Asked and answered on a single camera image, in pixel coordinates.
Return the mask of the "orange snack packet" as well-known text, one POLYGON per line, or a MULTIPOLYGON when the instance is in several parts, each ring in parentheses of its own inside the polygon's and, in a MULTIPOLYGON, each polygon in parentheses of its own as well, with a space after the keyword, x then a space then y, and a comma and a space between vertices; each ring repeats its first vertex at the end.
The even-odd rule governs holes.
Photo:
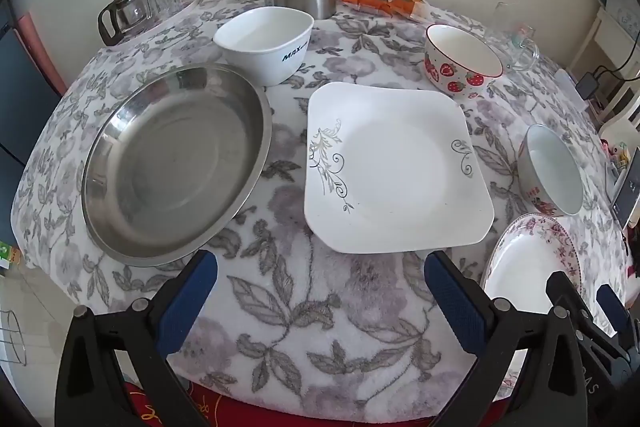
POLYGON ((394 15, 390 0, 341 0, 356 11, 366 12, 377 16, 394 15))
POLYGON ((390 0, 390 7, 395 14, 415 22, 425 22, 430 12, 425 0, 390 0))

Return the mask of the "stainless steel round plate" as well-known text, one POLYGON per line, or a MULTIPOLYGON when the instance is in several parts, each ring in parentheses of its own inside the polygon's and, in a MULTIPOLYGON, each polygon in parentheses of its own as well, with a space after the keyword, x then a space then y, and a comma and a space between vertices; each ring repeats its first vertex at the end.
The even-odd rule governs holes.
POLYGON ((264 89, 230 67, 152 80, 114 110, 90 148, 80 189, 90 239, 135 267, 194 253, 247 201, 271 135, 264 89))

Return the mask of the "white square floral plate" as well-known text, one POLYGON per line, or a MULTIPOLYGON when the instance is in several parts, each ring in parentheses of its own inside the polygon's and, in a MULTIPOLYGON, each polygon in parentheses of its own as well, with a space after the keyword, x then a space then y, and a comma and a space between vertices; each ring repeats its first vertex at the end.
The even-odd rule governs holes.
POLYGON ((463 110, 439 92, 329 83, 307 154, 305 219, 338 253, 474 245, 494 222, 463 110))

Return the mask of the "orange snack packet right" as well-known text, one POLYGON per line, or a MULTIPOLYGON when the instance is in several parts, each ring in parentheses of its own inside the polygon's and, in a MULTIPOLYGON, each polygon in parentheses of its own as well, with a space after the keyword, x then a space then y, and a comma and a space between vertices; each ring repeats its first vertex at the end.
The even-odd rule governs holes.
POLYGON ((425 0, 390 0, 390 7, 395 14, 415 22, 425 22, 430 12, 425 0))

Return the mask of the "orange snack packet left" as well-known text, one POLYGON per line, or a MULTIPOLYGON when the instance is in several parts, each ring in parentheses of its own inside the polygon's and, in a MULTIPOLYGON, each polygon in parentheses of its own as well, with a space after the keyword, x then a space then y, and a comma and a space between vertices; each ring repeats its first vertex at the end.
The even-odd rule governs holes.
POLYGON ((366 12, 377 16, 394 15, 390 0, 341 0, 356 11, 366 12))

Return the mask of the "strawberry pattern bowl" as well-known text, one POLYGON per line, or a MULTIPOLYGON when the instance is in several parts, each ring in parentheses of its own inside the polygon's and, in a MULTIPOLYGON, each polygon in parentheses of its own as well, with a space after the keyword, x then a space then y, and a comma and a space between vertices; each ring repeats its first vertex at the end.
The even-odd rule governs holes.
POLYGON ((431 24, 425 31, 425 76, 449 96, 480 95, 504 73, 497 54, 469 31, 431 24))

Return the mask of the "black power adapter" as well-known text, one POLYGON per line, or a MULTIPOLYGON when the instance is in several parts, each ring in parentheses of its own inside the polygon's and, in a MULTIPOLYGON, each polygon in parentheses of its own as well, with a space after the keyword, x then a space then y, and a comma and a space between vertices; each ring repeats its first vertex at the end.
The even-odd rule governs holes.
POLYGON ((599 88, 599 79, 593 72, 586 72, 576 83, 576 90, 580 97, 587 101, 593 97, 599 88))

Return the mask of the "floral tablecloth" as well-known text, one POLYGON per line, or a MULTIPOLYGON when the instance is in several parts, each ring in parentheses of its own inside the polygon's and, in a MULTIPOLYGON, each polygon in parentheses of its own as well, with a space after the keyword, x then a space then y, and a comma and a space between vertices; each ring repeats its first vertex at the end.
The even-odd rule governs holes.
MULTIPOLYGON (((92 243, 82 217, 82 170, 115 107, 171 69, 211 61, 215 31, 262 0, 200 0, 177 23, 121 51, 102 50, 67 90, 30 155, 11 225, 25 260, 76 303, 126 309, 152 295, 178 263, 133 268, 92 243)), ((402 18, 341 8, 314 25, 303 65, 268 90, 273 142, 242 211, 213 239, 219 279, 175 371, 224 395, 283 412, 343 421, 408 421, 435 415, 472 360, 433 303, 418 253, 353 256, 330 251, 304 219, 309 97, 332 81, 428 89, 424 30, 402 18)), ((582 271, 582 295, 622 291, 629 268, 605 191, 606 157, 587 115, 541 61, 460 98, 495 221, 482 243, 450 258, 479 279, 503 230, 527 212, 516 155, 527 129, 544 124, 574 156, 584 205, 563 220, 582 271)))

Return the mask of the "dark blue cabinet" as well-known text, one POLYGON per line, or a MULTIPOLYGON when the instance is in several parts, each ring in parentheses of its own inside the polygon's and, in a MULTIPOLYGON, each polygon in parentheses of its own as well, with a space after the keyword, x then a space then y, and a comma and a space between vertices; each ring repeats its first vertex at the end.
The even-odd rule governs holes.
POLYGON ((26 162, 61 100, 30 57, 9 0, 1 0, 0 212, 1 240, 11 246, 11 208, 26 162))

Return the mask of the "white side shelf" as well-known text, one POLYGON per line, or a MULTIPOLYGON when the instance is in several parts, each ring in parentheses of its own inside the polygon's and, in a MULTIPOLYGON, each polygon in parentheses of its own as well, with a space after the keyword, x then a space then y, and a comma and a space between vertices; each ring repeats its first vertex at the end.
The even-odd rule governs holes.
POLYGON ((600 129, 622 113, 639 92, 639 45, 605 8, 600 8, 568 72, 575 81, 586 74, 597 79, 588 114, 600 129))

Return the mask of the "pink floral round plate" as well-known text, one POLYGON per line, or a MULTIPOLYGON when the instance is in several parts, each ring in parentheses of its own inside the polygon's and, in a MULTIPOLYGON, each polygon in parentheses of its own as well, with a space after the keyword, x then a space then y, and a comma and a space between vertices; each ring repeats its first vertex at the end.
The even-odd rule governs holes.
POLYGON ((480 287, 491 299, 503 298, 520 311, 545 314, 552 308, 547 280, 556 271, 565 272, 576 291, 582 290, 577 251, 567 231, 558 220, 529 213, 502 233, 480 287))

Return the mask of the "red patterned cloth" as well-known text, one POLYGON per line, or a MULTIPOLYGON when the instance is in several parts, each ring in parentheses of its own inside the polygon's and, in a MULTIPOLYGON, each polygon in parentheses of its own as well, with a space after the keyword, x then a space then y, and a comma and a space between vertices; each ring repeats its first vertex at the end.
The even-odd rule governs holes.
MULTIPOLYGON (((143 389, 133 383, 125 383, 134 409, 147 426, 165 426, 157 407, 154 407, 143 389)), ((429 426, 431 418, 417 421, 401 421, 391 424, 366 424, 354 421, 329 421, 328 419, 306 418, 255 407, 235 399, 220 395, 208 388, 190 384, 187 391, 192 404, 198 409, 209 426, 232 427, 350 427, 350 426, 429 426)))

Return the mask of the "white cartoon bowl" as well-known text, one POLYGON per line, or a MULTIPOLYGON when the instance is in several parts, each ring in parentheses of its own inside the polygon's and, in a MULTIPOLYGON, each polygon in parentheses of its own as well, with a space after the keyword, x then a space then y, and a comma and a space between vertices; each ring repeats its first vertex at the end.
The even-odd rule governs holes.
POLYGON ((582 209, 584 188, 576 161, 559 135, 542 124, 530 126, 524 135, 518 184, 543 215, 573 217, 582 209))

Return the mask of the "round tea tray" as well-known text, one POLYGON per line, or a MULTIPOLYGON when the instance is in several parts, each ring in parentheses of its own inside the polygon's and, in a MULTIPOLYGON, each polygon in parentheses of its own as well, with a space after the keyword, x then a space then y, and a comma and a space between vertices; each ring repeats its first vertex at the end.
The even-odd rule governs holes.
POLYGON ((177 12, 157 16, 152 20, 147 20, 139 31, 128 34, 121 42, 105 46, 109 50, 122 51, 132 48, 136 44, 142 43, 145 39, 149 39, 160 32, 175 26, 179 20, 190 14, 197 6, 200 0, 190 0, 189 3, 183 5, 177 12))

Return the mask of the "white square bowl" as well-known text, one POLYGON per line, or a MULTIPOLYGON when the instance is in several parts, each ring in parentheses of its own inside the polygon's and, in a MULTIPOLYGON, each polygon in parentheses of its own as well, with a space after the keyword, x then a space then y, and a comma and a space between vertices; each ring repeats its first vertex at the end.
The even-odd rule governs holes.
POLYGON ((303 64, 314 18, 282 6, 242 13, 214 35, 227 63, 262 87, 277 86, 303 64))

